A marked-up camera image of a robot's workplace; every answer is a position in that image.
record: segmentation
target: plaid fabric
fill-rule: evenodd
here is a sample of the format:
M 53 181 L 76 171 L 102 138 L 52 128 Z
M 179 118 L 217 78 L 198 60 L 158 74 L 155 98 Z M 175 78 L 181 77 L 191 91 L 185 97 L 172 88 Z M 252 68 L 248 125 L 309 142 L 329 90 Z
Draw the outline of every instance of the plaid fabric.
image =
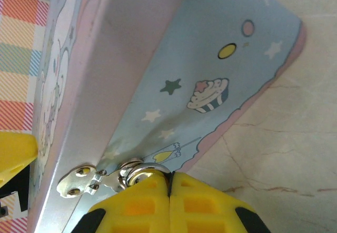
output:
M 0 130 L 32 130 L 47 12 L 40 0 L 0 0 Z

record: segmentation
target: metal ring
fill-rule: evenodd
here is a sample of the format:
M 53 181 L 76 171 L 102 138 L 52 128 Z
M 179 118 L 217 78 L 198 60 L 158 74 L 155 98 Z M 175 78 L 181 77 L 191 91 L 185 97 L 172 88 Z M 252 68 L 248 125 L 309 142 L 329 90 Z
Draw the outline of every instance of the metal ring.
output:
M 141 163 L 140 165 L 136 166 L 135 168 L 133 168 L 128 173 L 128 175 L 125 178 L 126 185 L 128 187 L 132 186 L 130 184 L 130 181 L 134 178 L 134 176 L 136 174 L 138 174 L 139 172 L 144 171 L 146 169 L 157 170 L 157 171 L 160 171 L 162 173 L 171 173 L 171 171 L 167 167 L 165 167 L 165 166 L 163 166 L 161 164 L 158 164 L 158 163 Z

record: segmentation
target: pink trim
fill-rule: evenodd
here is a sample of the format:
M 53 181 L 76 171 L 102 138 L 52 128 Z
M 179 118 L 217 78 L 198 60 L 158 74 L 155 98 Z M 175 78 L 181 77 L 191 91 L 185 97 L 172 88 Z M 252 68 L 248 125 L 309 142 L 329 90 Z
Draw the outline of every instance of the pink trim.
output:
M 306 27 L 302 23 L 299 35 L 297 38 L 296 43 L 294 44 L 294 47 L 292 51 L 289 53 L 288 58 L 286 59 L 285 63 L 279 68 L 277 71 L 275 78 L 273 78 L 271 81 L 267 82 L 259 91 L 257 94 L 253 95 L 250 99 L 248 99 L 240 109 L 235 110 L 231 116 L 222 124 L 220 124 L 212 133 L 206 135 L 198 144 L 197 148 L 199 152 L 194 155 L 194 157 L 183 164 L 181 169 L 179 171 L 188 171 L 192 165 L 194 165 L 197 160 L 200 159 L 200 157 L 233 125 L 236 120 L 254 103 L 258 97 L 261 96 L 261 94 L 287 69 L 294 61 L 295 59 L 301 54 L 304 43 L 306 39 Z

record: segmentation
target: cupcake illustration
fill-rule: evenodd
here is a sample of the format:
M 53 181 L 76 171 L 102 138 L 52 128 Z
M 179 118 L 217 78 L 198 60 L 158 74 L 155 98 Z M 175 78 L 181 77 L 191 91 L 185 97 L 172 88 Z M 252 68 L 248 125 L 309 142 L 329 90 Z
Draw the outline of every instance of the cupcake illustration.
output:
M 187 108 L 194 109 L 200 113 L 214 110 L 228 98 L 228 84 L 228 79 L 197 82 Z

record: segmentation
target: metal hinge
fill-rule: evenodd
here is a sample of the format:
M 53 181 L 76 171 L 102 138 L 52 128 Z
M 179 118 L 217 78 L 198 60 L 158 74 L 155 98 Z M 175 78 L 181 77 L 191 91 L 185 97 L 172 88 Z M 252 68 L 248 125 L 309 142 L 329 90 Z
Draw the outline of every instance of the metal hinge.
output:
M 170 173 L 170 170 L 158 163 L 144 163 L 142 159 L 133 158 L 120 164 L 107 175 L 106 170 L 97 171 L 94 166 L 80 166 L 64 176 L 57 184 L 56 190 L 64 198 L 81 196 L 85 192 L 93 195 L 100 185 L 120 192 L 153 174 Z

